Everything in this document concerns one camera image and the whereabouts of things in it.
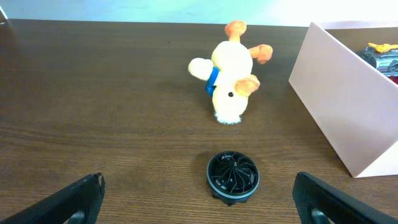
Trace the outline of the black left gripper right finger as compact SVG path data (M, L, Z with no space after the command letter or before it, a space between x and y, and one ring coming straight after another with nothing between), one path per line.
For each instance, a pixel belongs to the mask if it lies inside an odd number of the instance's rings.
M397 219L334 188L308 172L296 175L293 192L302 223L397 224Z

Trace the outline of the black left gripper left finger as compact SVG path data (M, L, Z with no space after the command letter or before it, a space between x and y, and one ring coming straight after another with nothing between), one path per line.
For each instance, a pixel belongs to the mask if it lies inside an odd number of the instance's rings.
M4 219L1 224L91 223L97 221L105 193L102 173L89 174Z

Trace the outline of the pink cardboard box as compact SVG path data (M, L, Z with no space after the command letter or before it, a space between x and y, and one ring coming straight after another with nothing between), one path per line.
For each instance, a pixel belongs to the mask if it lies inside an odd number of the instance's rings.
M314 22L289 83L354 178L397 174L397 84Z

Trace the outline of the red silver toy truck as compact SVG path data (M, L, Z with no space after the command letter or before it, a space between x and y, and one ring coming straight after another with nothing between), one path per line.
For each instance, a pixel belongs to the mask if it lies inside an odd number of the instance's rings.
M397 84L397 44L368 43L361 58Z

